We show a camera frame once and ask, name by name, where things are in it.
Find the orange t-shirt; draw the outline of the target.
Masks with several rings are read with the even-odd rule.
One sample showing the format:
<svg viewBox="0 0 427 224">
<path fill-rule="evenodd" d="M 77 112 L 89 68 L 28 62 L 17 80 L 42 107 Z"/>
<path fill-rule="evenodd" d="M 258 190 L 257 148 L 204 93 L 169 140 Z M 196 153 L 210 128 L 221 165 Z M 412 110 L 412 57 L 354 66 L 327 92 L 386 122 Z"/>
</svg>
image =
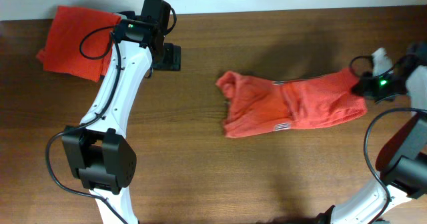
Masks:
<svg viewBox="0 0 427 224">
<path fill-rule="evenodd" d="M 228 138 L 288 129 L 319 129 L 367 114 L 365 99 L 352 93 L 358 78 L 348 68 L 292 81 L 270 81 L 224 73 L 216 82 L 228 100 L 224 132 Z"/>
</svg>

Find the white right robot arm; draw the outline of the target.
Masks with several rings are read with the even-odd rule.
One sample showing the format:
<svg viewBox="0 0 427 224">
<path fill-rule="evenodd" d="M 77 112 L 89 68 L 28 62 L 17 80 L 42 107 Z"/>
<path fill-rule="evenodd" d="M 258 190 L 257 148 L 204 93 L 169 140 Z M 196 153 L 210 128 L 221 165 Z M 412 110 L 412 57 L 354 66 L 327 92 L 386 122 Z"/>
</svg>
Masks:
<svg viewBox="0 0 427 224">
<path fill-rule="evenodd" d="M 365 162 L 373 178 L 352 198 L 320 213 L 314 224 L 384 223 L 383 214 L 426 194 L 426 42 L 411 44 L 394 64 L 384 55 L 368 57 L 371 72 L 359 75 L 352 93 L 376 103 L 406 95 L 410 107 L 393 108 L 369 124 L 363 144 Z M 376 122 L 391 113 L 410 113 L 411 118 L 383 146 L 375 163 L 368 156 L 368 141 Z"/>
</svg>

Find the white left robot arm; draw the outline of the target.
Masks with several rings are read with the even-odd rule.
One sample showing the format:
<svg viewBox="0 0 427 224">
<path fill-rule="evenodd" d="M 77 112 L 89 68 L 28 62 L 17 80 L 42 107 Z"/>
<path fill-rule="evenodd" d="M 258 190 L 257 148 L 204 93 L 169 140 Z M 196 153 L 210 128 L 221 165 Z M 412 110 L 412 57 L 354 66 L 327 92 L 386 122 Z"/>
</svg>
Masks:
<svg viewBox="0 0 427 224">
<path fill-rule="evenodd" d="M 180 71 L 181 48 L 166 43 L 176 19 L 164 0 L 144 0 L 140 15 L 125 13 L 110 33 L 109 68 L 79 126 L 59 134 L 71 174 L 94 198 L 104 223 L 138 223 L 129 186 L 137 156 L 126 141 L 129 114 L 143 79 L 153 71 Z"/>
</svg>

